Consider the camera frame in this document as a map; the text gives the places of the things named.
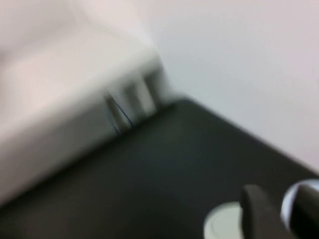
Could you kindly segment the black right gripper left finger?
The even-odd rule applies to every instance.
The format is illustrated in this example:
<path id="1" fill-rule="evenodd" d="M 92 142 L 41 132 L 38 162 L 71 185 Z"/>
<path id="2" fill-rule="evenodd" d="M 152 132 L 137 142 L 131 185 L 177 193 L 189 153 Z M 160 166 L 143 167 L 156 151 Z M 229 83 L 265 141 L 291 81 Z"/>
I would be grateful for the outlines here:
<path id="1" fill-rule="evenodd" d="M 241 190 L 241 230 L 245 239 L 293 239 L 268 194 L 257 185 Z"/>

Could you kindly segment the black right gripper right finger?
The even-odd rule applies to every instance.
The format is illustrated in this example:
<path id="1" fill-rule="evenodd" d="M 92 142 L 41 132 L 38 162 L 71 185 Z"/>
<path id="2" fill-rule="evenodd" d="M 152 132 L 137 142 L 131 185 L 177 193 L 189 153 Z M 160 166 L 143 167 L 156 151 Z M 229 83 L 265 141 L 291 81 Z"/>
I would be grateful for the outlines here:
<path id="1" fill-rule="evenodd" d="M 319 192 L 313 187 L 305 184 L 298 187 L 290 230 L 299 239 L 319 239 Z"/>

